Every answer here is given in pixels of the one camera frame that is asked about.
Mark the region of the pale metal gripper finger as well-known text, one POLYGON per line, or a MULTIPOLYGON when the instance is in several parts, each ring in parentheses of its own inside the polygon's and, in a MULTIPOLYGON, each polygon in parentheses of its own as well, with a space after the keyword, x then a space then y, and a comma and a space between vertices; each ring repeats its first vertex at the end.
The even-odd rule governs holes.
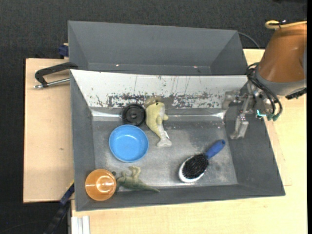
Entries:
POLYGON ((230 134, 231 139, 244 138, 249 122, 244 114, 238 115, 234 124, 234 132, 230 134))
POLYGON ((238 90, 226 91, 224 99, 222 101, 222 109, 228 109, 232 102, 241 103, 244 100, 244 96, 240 94, 238 90))

